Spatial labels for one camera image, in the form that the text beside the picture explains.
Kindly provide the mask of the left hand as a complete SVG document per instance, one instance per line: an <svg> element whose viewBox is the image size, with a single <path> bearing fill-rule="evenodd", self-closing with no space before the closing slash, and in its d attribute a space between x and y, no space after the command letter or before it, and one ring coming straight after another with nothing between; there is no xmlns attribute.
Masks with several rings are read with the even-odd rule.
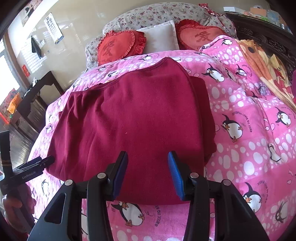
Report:
<svg viewBox="0 0 296 241"><path fill-rule="evenodd" d="M30 187L25 184L26 191L27 191L27 208L28 212L30 214L34 214L35 212L35 206L36 206L36 200L32 197L32 192ZM12 197L11 195L6 195L3 198L3 206L4 206L4 212L6 216L6 221L10 224L11 227L13 227L15 230L24 233L25 228L23 227L20 219L16 216L14 209L18 209L22 207L22 202L18 200L15 197Z"/></svg>

